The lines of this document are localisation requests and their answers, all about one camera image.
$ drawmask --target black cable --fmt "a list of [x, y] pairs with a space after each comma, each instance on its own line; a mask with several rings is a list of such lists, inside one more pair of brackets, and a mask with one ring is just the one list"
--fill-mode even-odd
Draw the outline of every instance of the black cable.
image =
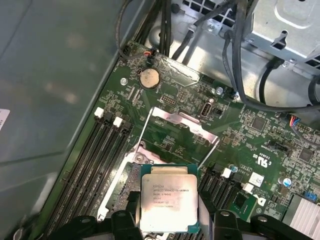
[[177, 50], [175, 50], [174, 54], [172, 55], [172, 59], [173, 59], [173, 60], [177, 60], [177, 59], [179, 58], [179, 56], [182, 54], [182, 52], [183, 52], [183, 51], [185, 50], [185, 48], [188, 46], [188, 43], [189, 43], [190, 40], [192, 39], [193, 35], [194, 35], [194, 32], [191, 31], [191, 30], [189, 30], [189, 31], [186, 33], [186, 35], [185, 35], [185, 37], [184, 37], [181, 45], [178, 47]]
[[140, 58], [142, 56], [144, 56], [144, 53], [138, 53], [136, 55], [133, 56], [128, 56], [124, 53], [124, 51], [122, 51], [121, 46], [120, 46], [120, 27], [121, 27], [121, 22], [122, 22], [122, 18], [124, 17], [125, 11], [127, 6], [129, 5], [129, 3], [131, 3], [132, 0], [125, 0], [123, 2], [123, 5], [120, 9], [119, 15], [117, 17], [116, 20], [116, 25], [115, 25], [115, 43], [116, 43], [116, 47], [118, 49], [119, 54], [121, 55], [121, 57], [123, 57], [126, 60], [132, 60], [132, 59], [137, 59]]
[[145, 18], [139, 33], [137, 34], [134, 40], [135, 42], [139, 42], [142, 45], [146, 43], [150, 30], [157, 20], [157, 16], [160, 12], [161, 6], [162, 0], [156, 0], [147, 17]]
[[309, 84], [308, 97], [312, 105], [320, 104], [320, 98], [317, 96], [316, 86], [320, 85], [320, 77], [315, 77]]
[[171, 46], [171, 0], [166, 0], [165, 6], [165, 45], [164, 55], [169, 57]]
[[260, 84], [259, 84], [259, 99], [261, 103], [266, 104], [265, 88], [266, 88], [266, 82], [270, 73], [273, 70], [279, 68], [284, 62], [285, 62], [284, 60], [275, 56], [266, 64], [265, 71], [261, 77]]
[[225, 41], [224, 41], [223, 50], [222, 50], [222, 62], [223, 62], [223, 66], [224, 66], [224, 69], [226, 71], [226, 74], [227, 74], [227, 76], [229, 77], [229, 79], [231, 81], [232, 88], [236, 92], [238, 88], [237, 88], [234, 76], [232, 74], [232, 71], [231, 71], [231, 68], [230, 68], [230, 65], [229, 65], [228, 54], [227, 54], [227, 50], [228, 50], [231, 38], [232, 38], [232, 31], [231, 30], [227, 30], [224, 33]]
[[247, 0], [240, 0], [237, 4], [236, 15], [235, 15], [235, 25], [234, 34], [232, 41], [232, 69], [233, 77], [238, 89], [239, 96], [244, 104], [249, 107], [258, 109], [265, 112], [289, 112], [289, 113], [305, 113], [314, 110], [320, 110], [320, 105], [314, 106], [302, 106], [302, 107], [276, 107], [268, 106], [261, 102], [251, 101], [247, 98], [245, 94], [245, 89], [242, 79], [242, 64], [241, 64], [241, 42], [246, 21], [247, 12]]
[[[216, 16], [218, 16], [219, 14], [222, 14], [223, 12], [227, 11], [229, 8], [231, 8], [234, 4], [235, 4], [235, 0], [227, 0], [226, 2], [224, 2], [222, 5], [220, 5], [219, 8], [216, 8], [214, 10], [212, 10], [211, 12], [207, 13], [206, 15], [203, 15], [200, 19], [198, 19], [193, 25], [195, 25], [196, 27], [198, 27], [200, 24], [202, 24], [203, 22], [212, 19]], [[178, 49], [174, 52], [174, 54], [172, 55], [172, 59], [173, 60], [177, 60], [179, 58], [179, 56], [181, 55], [181, 53], [185, 50], [185, 48], [187, 47], [188, 43], [190, 42], [191, 38], [193, 37], [194, 32], [189, 30], [186, 34], [186, 36], [184, 37], [181, 45], [178, 47]]]
[[316, 148], [320, 148], [320, 144], [310, 141], [309, 139], [306, 139], [304, 135], [296, 128], [296, 125], [293, 125], [291, 129], [302, 141], [305, 141], [306, 143], [313, 145]]
[[159, 44], [159, 52], [161, 54], [165, 54], [165, 46], [166, 46], [166, 6], [167, 6], [167, 1], [162, 0], [161, 30], [160, 30], [160, 44]]

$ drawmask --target white sticker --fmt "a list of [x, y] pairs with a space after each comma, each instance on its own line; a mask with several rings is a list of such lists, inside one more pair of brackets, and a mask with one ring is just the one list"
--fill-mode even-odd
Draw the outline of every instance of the white sticker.
[[265, 177], [264, 176], [261, 176], [260, 174], [256, 173], [256, 172], [253, 172], [251, 174], [251, 177], [249, 179], [249, 183], [257, 186], [257, 187], [261, 187], [263, 181], [264, 181]]
[[0, 130], [6, 122], [6, 119], [10, 113], [8, 109], [0, 109]]

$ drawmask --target blue wire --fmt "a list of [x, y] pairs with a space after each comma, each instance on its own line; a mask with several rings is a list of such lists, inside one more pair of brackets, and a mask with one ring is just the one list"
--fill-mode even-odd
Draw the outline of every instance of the blue wire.
[[296, 120], [294, 120], [292, 126], [295, 126], [298, 122], [300, 122], [300, 118], [297, 118]]

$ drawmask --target motherboard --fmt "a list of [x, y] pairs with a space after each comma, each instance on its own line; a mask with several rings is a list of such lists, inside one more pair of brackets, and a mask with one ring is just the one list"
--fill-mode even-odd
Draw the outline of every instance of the motherboard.
[[[134, 55], [148, 49], [130, 42], [125, 51]], [[215, 136], [215, 141], [191, 125], [170, 120], [176, 116]], [[198, 190], [210, 192], [218, 208], [232, 210], [245, 221], [261, 213], [281, 221], [294, 196], [316, 204], [320, 194], [320, 151], [295, 135], [290, 117], [247, 107], [230, 87], [159, 53], [120, 59], [30, 239], [48, 236], [78, 215], [99, 217], [101, 205], [107, 206], [107, 215], [125, 208], [129, 192], [140, 190], [137, 161], [150, 164], [137, 156], [139, 147], [160, 163], [200, 166]], [[308, 140], [320, 143], [316, 130], [303, 124], [297, 128]], [[134, 153], [137, 161], [124, 167], [128, 153]], [[168, 238], [203, 239], [203, 235]]]

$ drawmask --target green circuit board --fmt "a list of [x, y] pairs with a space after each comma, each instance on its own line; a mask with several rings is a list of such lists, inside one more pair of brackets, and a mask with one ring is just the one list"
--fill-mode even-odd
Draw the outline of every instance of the green circuit board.
[[[132, 55], [145, 51], [135, 43], [130, 43], [128, 48]], [[138, 142], [152, 107], [168, 113], [182, 112], [199, 120], [204, 130], [220, 139], [203, 171], [216, 163], [225, 168], [232, 165], [237, 167], [242, 183], [254, 185], [252, 195], [256, 197], [242, 192], [247, 198], [246, 212], [235, 205], [231, 207], [244, 220], [260, 213], [281, 219], [293, 194], [303, 195], [305, 191], [320, 194], [320, 152], [295, 136], [286, 116], [247, 107], [237, 102], [228, 86], [161, 54], [156, 54], [152, 65], [159, 73], [160, 82], [154, 89], [144, 89], [139, 79], [146, 68], [145, 57], [117, 62], [40, 214], [33, 236], [42, 232], [50, 217], [65, 184], [64, 179], [74, 167], [94, 126], [97, 107], [132, 124], [123, 153]], [[122, 78], [127, 80], [125, 84], [121, 83]], [[219, 87], [223, 89], [222, 94], [215, 92]], [[209, 112], [202, 115], [208, 102]], [[311, 141], [320, 143], [315, 130], [302, 124], [298, 129]], [[162, 160], [177, 164], [198, 164], [212, 147], [207, 140], [191, 133], [188, 127], [157, 117], [150, 119], [142, 140], [145, 148]], [[275, 144], [285, 150], [275, 148]], [[290, 178], [291, 186], [280, 185], [281, 177]], [[256, 202], [257, 197], [265, 199], [265, 203]]]

